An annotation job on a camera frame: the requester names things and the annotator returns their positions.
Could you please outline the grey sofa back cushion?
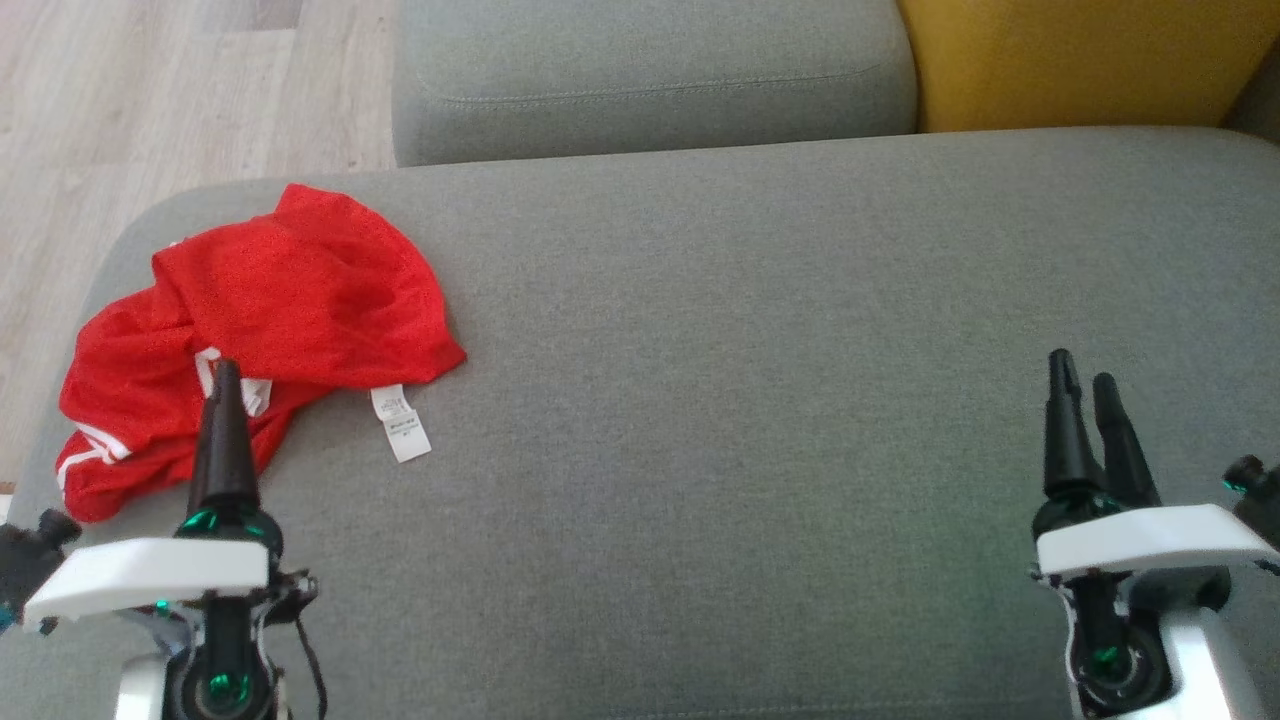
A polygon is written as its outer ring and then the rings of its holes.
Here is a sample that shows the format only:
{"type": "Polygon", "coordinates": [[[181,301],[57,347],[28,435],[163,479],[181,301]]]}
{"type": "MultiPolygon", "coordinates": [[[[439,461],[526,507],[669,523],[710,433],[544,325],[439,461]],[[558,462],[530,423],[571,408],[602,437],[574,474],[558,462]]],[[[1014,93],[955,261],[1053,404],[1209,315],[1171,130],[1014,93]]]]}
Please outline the grey sofa back cushion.
{"type": "Polygon", "coordinates": [[[909,135],[895,0],[399,0],[399,167],[909,135]]]}

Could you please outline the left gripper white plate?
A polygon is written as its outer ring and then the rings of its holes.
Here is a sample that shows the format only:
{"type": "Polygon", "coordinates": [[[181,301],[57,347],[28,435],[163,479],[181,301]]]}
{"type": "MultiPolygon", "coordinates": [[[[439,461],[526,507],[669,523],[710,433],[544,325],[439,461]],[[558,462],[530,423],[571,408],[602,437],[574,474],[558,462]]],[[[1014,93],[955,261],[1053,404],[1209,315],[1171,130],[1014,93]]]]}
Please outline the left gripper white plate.
{"type": "Polygon", "coordinates": [[[261,507],[241,368],[219,360],[204,401],[189,511],[173,537],[72,551],[22,600],[22,626],[134,612],[189,625],[189,646],[251,652],[264,628],[292,624],[319,597],[308,570],[280,568],[283,534],[261,507]]]}

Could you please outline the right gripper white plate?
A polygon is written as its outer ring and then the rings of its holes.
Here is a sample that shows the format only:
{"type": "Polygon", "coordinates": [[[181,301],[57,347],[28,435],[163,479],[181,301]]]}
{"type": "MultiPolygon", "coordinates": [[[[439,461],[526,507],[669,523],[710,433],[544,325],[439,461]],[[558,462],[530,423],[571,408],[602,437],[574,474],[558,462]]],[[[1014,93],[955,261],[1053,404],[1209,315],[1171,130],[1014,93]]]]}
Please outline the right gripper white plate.
{"type": "Polygon", "coordinates": [[[1103,473],[1092,452],[1073,355],[1048,356],[1044,404],[1044,496],[1032,534],[1030,578],[1060,593],[1079,623],[1128,623],[1124,588],[1149,571],[1261,565],[1280,570],[1280,547],[1217,505],[1161,503],[1137,432],[1108,373],[1093,379],[1103,473]]]}

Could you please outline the yellow sofa cushion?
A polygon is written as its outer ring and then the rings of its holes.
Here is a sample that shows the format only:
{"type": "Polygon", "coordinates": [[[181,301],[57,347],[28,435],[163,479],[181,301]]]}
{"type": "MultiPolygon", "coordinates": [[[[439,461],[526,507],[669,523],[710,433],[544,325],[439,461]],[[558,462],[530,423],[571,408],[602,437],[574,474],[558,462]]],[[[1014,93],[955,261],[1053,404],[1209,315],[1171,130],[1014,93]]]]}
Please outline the yellow sofa cushion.
{"type": "Polygon", "coordinates": [[[924,132],[1201,126],[1280,40],[1280,0],[896,0],[924,132]]]}

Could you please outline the large grey sofa seat cushion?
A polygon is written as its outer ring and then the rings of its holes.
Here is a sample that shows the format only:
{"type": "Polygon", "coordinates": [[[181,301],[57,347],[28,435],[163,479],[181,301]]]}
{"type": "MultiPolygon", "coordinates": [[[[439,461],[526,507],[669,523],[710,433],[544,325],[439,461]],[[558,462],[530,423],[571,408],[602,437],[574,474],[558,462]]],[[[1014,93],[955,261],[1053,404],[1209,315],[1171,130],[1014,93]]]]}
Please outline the large grey sofa seat cushion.
{"type": "Polygon", "coordinates": [[[468,359],[262,479],[329,720],[1068,720],[1027,574],[1047,357],[1167,503],[1280,461],[1280,146],[1068,128],[312,176],[468,359]]]}

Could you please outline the red jersey with white sleeves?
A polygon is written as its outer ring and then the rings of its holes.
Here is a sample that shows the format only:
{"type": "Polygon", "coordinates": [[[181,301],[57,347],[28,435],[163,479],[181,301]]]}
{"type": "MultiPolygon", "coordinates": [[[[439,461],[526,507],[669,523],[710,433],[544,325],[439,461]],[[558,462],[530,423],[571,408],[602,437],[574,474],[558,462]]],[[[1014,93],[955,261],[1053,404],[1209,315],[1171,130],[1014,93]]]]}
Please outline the red jersey with white sleeves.
{"type": "MultiPolygon", "coordinates": [[[[76,429],[56,471],[64,505],[82,523],[106,521],[127,503],[189,479],[205,383],[212,364],[228,359],[215,348],[188,354],[174,333],[148,328],[151,288],[110,304],[82,328],[61,387],[59,407],[76,429]]],[[[268,386],[250,414],[257,471],[298,410],[334,389],[361,389],[244,377],[268,386]]]]}

